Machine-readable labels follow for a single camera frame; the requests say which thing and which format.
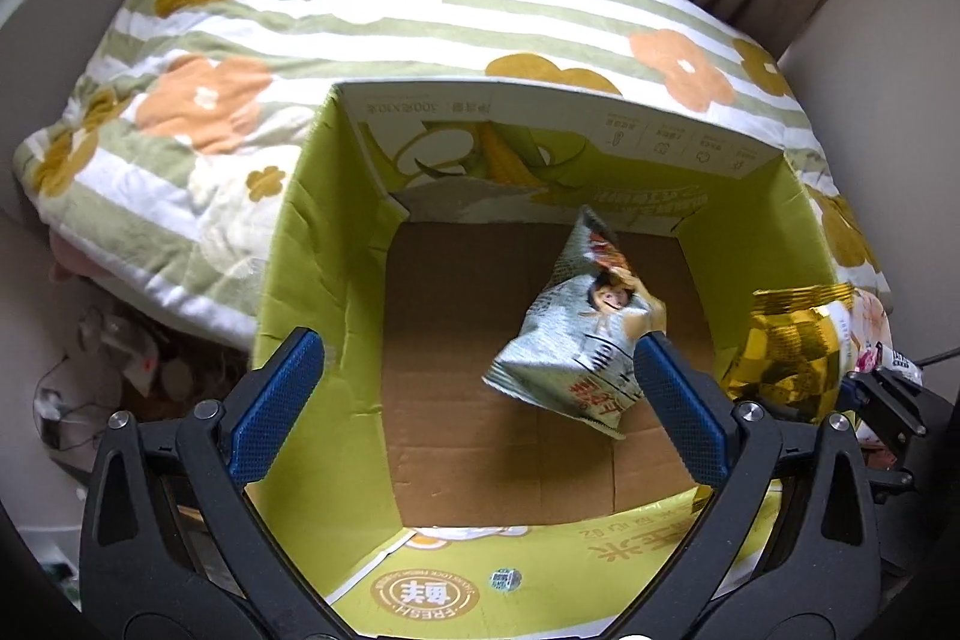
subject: corn illustration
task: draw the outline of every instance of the corn illustration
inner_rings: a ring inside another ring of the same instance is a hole
[[[487,161],[488,179],[500,185],[517,185],[523,188],[544,188],[545,184],[527,169],[510,145],[500,138],[490,121],[477,126],[480,148]]]

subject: round logo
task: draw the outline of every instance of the round logo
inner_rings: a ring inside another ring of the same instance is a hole
[[[472,610],[480,595],[459,575],[439,570],[400,570],[387,573],[371,586],[381,608],[403,618],[443,621]]]

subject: chip bag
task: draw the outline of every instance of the chip bag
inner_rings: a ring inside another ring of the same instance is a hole
[[[484,382],[622,439],[624,410],[640,399],[634,346],[665,330],[664,303],[650,295],[616,235],[582,207],[546,288],[520,335],[493,360]]]
[[[781,418],[822,420],[856,363],[853,302],[850,283],[757,290],[747,338],[720,386],[731,399],[761,401]]]

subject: cardboard box bottom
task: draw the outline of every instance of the cardboard box bottom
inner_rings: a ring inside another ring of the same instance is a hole
[[[687,490],[650,405],[617,442],[481,381],[550,275],[568,226],[404,223],[387,256],[383,425],[406,527],[579,522]],[[622,234],[621,250],[667,306],[667,332],[710,371],[707,320],[680,244]]]

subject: blue gripper pad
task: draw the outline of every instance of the blue gripper pad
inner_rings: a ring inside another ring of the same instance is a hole
[[[237,485],[263,480],[323,373],[313,330],[290,333],[261,369],[243,376],[224,408],[221,445]]]
[[[736,460],[737,427],[720,386],[691,369],[662,332],[637,340],[634,373],[693,480],[723,485]]]

